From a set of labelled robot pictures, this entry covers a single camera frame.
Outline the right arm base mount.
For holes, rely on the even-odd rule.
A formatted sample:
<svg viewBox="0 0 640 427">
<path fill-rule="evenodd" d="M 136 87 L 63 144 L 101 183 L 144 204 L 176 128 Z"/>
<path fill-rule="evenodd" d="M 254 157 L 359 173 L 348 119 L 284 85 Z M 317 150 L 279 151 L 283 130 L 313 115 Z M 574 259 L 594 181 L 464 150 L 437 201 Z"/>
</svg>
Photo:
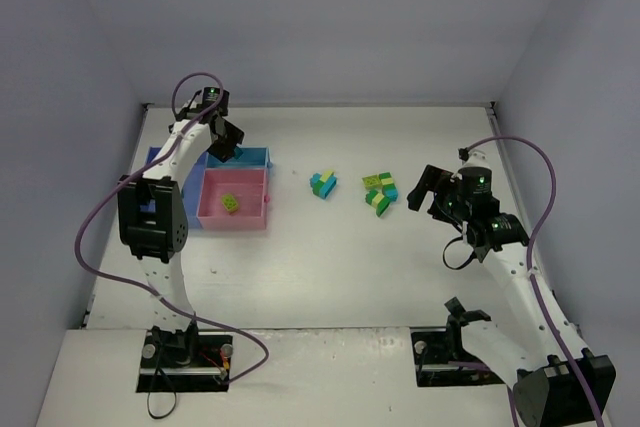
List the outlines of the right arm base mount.
<svg viewBox="0 0 640 427">
<path fill-rule="evenodd" d="M 478 358 L 455 347 L 445 327 L 411 329 L 410 339 L 419 388 L 502 384 Z"/>
</svg>

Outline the lime green lego brick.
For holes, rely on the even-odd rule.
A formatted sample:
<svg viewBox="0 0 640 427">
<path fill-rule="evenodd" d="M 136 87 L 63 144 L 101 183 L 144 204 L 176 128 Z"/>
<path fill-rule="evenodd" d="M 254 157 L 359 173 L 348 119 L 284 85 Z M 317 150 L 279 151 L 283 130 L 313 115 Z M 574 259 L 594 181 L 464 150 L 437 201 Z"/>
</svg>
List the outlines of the lime green lego brick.
<svg viewBox="0 0 640 427">
<path fill-rule="evenodd" d="M 220 197 L 220 201 L 228 214 L 233 214 L 239 210 L 239 202 L 233 194 L 223 194 Z"/>
</svg>

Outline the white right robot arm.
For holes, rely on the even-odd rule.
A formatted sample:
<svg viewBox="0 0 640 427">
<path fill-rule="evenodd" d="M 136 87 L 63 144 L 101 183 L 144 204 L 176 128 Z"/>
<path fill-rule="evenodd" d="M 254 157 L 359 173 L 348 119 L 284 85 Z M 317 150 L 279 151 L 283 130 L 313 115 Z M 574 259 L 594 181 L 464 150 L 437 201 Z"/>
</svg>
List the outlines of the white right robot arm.
<svg viewBox="0 0 640 427">
<path fill-rule="evenodd" d="M 492 171 L 483 152 L 463 149 L 451 172 L 425 167 L 407 196 L 412 211 L 433 197 L 428 214 L 451 225 L 470 247 L 471 261 L 491 274 L 526 334 L 512 340 L 486 312 L 446 302 L 451 350 L 483 363 L 508 388 L 512 411 L 525 426 L 604 423 L 616 378 L 604 354 L 596 355 L 567 319 L 538 267 L 533 239 L 520 220 L 501 209 L 492 192 Z"/>
</svg>

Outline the green yellow teal lego cluster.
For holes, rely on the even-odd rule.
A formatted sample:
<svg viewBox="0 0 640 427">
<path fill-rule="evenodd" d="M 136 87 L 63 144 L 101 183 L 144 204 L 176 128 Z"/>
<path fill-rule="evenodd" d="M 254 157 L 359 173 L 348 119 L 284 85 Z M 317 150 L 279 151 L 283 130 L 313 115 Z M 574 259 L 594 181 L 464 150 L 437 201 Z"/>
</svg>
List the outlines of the green yellow teal lego cluster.
<svg viewBox="0 0 640 427">
<path fill-rule="evenodd" d="M 362 178 L 366 190 L 364 200 L 380 218 L 399 197 L 395 180 L 390 172 L 369 175 Z"/>
</svg>

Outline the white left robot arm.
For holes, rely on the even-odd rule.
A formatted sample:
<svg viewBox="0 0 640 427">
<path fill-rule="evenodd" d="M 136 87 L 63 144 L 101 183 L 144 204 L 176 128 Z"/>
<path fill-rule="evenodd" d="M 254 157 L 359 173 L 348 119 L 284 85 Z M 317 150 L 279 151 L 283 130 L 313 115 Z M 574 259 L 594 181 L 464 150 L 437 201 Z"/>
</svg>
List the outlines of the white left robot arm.
<svg viewBox="0 0 640 427">
<path fill-rule="evenodd" d="M 198 341 L 181 251 L 189 233 L 182 193 L 205 153 L 225 163 L 241 154 L 244 132 L 226 120 L 229 92 L 206 87 L 179 112 L 168 139 L 142 176 L 117 195 L 119 235 L 153 290 L 153 342 L 185 354 Z"/>
</svg>

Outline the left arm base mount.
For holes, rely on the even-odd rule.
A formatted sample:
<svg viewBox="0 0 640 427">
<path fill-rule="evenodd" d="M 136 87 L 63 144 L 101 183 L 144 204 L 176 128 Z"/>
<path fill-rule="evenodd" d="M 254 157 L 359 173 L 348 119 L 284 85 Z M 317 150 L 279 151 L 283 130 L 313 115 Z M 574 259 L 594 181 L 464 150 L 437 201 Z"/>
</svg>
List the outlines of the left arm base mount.
<svg viewBox="0 0 640 427">
<path fill-rule="evenodd" d="M 137 393 L 215 393 L 229 390 L 233 337 L 199 331 L 145 334 Z"/>
</svg>

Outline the teal green lego stack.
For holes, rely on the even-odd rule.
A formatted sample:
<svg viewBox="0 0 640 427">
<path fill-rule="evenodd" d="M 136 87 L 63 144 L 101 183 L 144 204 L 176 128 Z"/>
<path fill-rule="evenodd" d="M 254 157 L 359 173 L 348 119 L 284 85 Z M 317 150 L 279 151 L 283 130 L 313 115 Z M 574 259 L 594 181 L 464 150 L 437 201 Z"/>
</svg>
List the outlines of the teal green lego stack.
<svg viewBox="0 0 640 427">
<path fill-rule="evenodd" d="M 326 170 L 322 173 L 314 173 L 309 179 L 309 184 L 316 197 L 326 200 L 337 186 L 337 177 L 333 170 Z"/>
</svg>

